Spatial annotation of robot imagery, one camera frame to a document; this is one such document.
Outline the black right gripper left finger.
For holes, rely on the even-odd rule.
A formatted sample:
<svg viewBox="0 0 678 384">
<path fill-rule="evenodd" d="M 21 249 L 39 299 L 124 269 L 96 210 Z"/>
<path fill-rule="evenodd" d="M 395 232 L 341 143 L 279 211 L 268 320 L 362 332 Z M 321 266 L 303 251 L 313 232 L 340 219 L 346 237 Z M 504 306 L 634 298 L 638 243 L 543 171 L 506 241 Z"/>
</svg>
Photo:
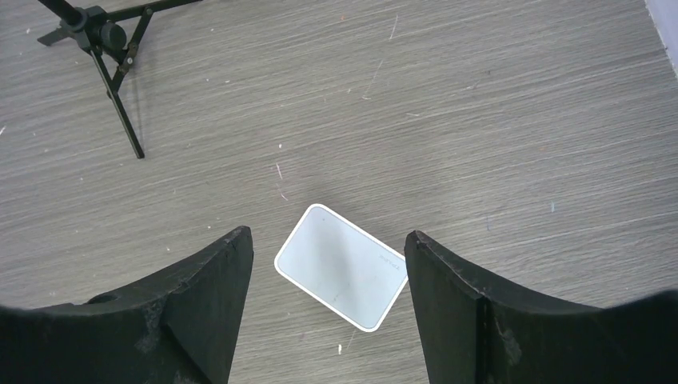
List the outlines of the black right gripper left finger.
<svg viewBox="0 0 678 384">
<path fill-rule="evenodd" d="M 75 305 L 1 308 L 4 383 L 226 383 L 253 267 L 239 226 Z"/>
</svg>

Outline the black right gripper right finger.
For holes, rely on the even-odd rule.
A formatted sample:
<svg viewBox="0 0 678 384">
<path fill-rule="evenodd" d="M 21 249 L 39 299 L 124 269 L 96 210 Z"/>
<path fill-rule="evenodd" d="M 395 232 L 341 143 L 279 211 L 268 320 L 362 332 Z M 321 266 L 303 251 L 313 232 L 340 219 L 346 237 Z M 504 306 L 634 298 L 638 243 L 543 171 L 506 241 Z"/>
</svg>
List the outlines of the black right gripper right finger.
<svg viewBox="0 0 678 384">
<path fill-rule="evenodd" d="M 405 242 L 432 383 L 674 383 L 677 292 L 599 308 L 521 286 L 415 230 Z"/>
</svg>

